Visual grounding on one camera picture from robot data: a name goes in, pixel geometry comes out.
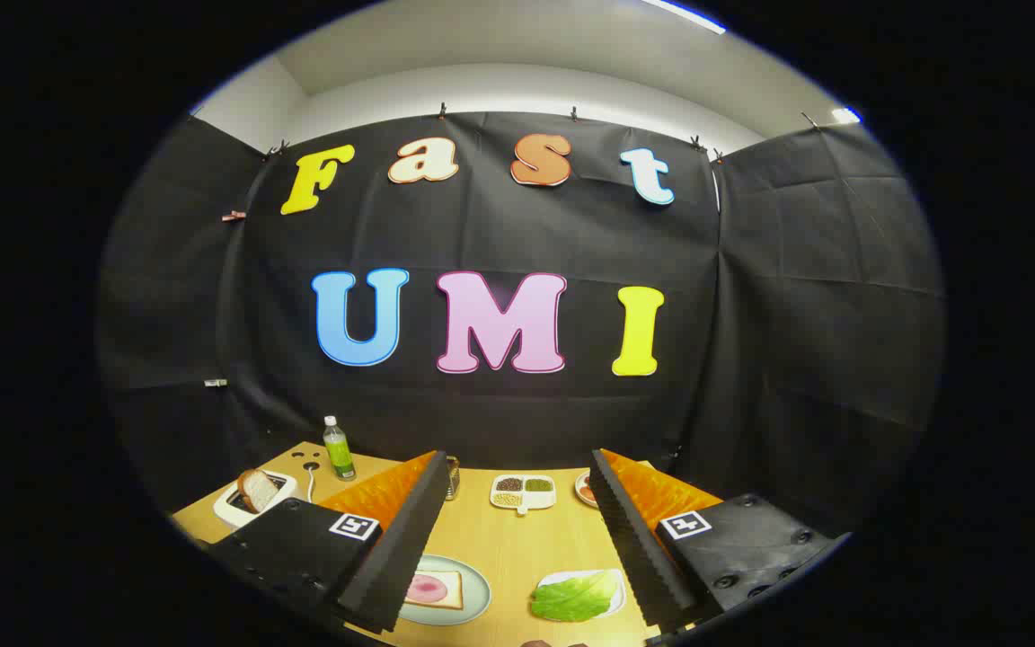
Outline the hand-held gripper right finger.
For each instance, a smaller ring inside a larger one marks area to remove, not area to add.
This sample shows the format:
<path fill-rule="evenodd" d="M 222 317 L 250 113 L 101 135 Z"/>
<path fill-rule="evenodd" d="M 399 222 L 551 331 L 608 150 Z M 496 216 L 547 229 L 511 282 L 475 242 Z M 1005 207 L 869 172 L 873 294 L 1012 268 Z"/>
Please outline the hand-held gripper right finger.
<path fill-rule="evenodd" d="M 645 622 L 662 634 L 750 614 L 849 540 L 764 496 L 722 500 L 604 449 L 592 451 L 588 475 Z"/>

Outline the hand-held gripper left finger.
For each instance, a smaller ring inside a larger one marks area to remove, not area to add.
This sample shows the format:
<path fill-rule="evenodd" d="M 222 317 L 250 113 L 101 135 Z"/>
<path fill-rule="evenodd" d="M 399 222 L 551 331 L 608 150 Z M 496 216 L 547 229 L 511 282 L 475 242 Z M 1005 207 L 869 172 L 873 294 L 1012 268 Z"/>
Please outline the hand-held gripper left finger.
<path fill-rule="evenodd" d="M 207 553 L 308 621 L 391 631 L 447 486 L 430 451 L 319 503 L 287 497 Z"/>

